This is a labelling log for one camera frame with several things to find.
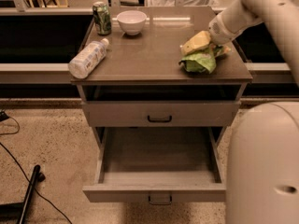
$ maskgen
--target floor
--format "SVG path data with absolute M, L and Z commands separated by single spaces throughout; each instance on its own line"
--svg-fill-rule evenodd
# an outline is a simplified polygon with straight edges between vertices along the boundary
M 61 209 L 72 223 L 225 223 L 224 203 L 173 203 L 170 206 L 90 203 L 82 187 L 93 183 L 99 150 L 78 100 L 2 100 L 0 108 L 20 124 L 18 133 L 0 135 L 0 142 L 10 150 L 28 176 L 35 165 L 41 166 L 46 179 L 38 183 L 37 190 Z M 244 111 L 239 111 L 218 148 L 224 170 L 231 131 Z M 0 133 L 15 132 L 15 120 L 0 122 Z M 27 181 L 1 147 L 0 160 L 0 204 L 19 202 L 24 197 Z M 15 223 L 15 220 L 0 218 L 0 223 Z M 35 194 L 26 223 L 68 222 Z

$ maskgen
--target cable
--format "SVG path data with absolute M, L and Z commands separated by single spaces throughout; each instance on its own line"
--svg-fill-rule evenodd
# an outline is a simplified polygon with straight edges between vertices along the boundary
M 14 133 L 0 133 L 0 136 L 1 135 L 8 135 L 8 134 L 15 134 L 15 133 L 18 133 L 19 130 L 20 130 L 20 124 L 18 121 L 16 121 L 14 118 L 12 117 L 9 117 L 10 119 L 13 119 L 17 125 L 18 125 L 18 130 Z M 0 142 L 0 146 L 9 154 L 9 156 L 17 163 L 17 165 L 19 166 L 19 168 L 21 169 L 21 172 L 23 173 L 23 175 L 25 176 L 26 180 L 28 181 L 29 185 L 33 186 L 33 184 L 30 182 L 29 178 L 27 177 L 26 173 L 24 172 L 23 168 L 21 167 L 20 163 L 17 161 L 17 159 L 12 155 L 12 153 L 8 150 L 8 148 L 6 148 L 1 142 Z M 72 224 L 71 220 L 66 216 L 66 214 L 64 214 L 60 209 L 58 209 L 58 207 L 56 207 L 54 205 L 53 202 L 51 202 L 49 199 L 45 198 L 43 195 L 41 195 L 37 190 L 36 188 L 35 189 L 35 192 L 36 194 L 41 197 L 43 200 L 47 201 L 53 208 L 56 209 L 56 211 L 58 211 L 60 214 L 62 214 L 64 216 L 64 218 L 70 223 Z

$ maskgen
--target soda can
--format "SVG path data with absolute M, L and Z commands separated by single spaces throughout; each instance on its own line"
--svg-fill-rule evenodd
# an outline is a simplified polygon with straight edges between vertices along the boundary
M 93 19 L 96 32 L 99 35 L 108 35 L 111 33 L 111 18 L 108 6 L 103 2 L 93 4 Z

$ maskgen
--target black drawer handle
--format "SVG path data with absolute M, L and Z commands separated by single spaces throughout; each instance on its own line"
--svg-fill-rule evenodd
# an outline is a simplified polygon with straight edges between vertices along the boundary
M 150 196 L 149 196 L 149 204 L 151 204 L 151 205 L 171 205 L 172 204 L 172 196 L 169 196 L 169 202 L 165 202 L 165 203 L 156 203 L 156 202 L 153 202 L 150 199 Z
M 152 119 L 150 116 L 148 116 L 148 121 L 151 123 L 169 123 L 172 120 L 172 116 L 160 118 L 160 119 Z

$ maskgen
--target bowl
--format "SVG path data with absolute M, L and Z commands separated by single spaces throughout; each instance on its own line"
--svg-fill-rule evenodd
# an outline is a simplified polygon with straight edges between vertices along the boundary
M 142 11 L 123 11 L 117 17 L 121 29 L 128 35 L 137 35 L 146 23 L 147 15 Z

